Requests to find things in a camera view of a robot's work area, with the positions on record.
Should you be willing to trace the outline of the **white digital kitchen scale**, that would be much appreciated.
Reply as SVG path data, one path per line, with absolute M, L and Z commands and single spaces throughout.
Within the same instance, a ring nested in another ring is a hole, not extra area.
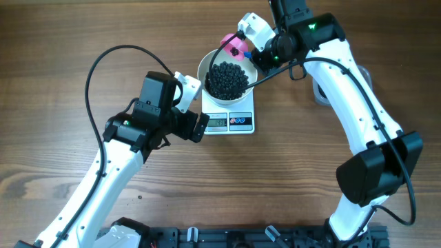
M 203 91 L 202 112 L 209 116 L 205 135 L 253 134 L 255 131 L 253 91 L 227 105 Z

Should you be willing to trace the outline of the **pink scoop with blue handle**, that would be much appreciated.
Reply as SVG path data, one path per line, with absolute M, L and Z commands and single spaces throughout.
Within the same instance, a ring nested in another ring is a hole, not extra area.
M 243 61 L 244 59 L 250 59 L 252 57 L 249 51 L 249 46 L 246 41 L 242 41 L 236 37 L 232 39 L 223 50 L 233 59 L 237 61 Z

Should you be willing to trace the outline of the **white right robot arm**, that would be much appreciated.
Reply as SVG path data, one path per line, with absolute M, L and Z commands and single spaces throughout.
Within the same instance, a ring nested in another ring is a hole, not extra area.
M 304 1 L 269 5 L 273 25 L 248 13 L 238 31 L 254 44 L 249 59 L 265 79 L 299 65 L 341 122 L 353 156 L 336 171 L 342 197 L 326 226 L 333 244 L 347 247 L 362 238 L 374 213 L 401 186 L 416 208 L 411 175 L 423 142 L 417 132 L 404 133 L 381 106 L 334 15 L 314 16 Z

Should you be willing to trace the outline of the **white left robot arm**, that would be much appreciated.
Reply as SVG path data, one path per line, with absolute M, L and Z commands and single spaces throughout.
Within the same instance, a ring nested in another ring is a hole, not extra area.
M 174 76 L 148 72 L 133 112 L 109 119 L 95 161 L 73 195 L 32 247 L 111 247 L 130 242 L 137 246 L 142 235 L 127 231 L 124 237 L 99 238 L 102 224 L 118 196 L 142 168 L 152 151 L 168 146 L 168 134 L 200 142 L 208 116 L 189 110 L 203 83 L 177 72 Z

